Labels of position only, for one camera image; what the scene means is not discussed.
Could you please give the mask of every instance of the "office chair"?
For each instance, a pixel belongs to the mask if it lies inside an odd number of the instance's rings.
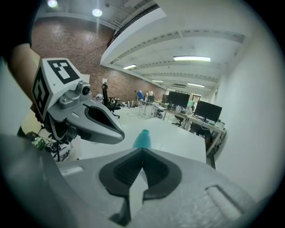
[[[176,115],[175,115],[175,118],[179,120],[179,123],[173,123],[173,124],[174,124],[174,125],[181,126],[181,125],[182,125],[183,118],[180,117],[180,116],[176,116]]]
[[[115,115],[114,114],[115,110],[121,109],[120,107],[117,107],[117,102],[118,101],[115,100],[114,104],[111,103],[112,102],[111,99],[109,101],[107,89],[108,89],[108,86],[106,84],[103,84],[102,85],[102,91],[103,91],[103,97],[104,97],[103,105],[105,105],[113,113],[114,116],[117,116],[118,119],[120,119],[119,115]]]

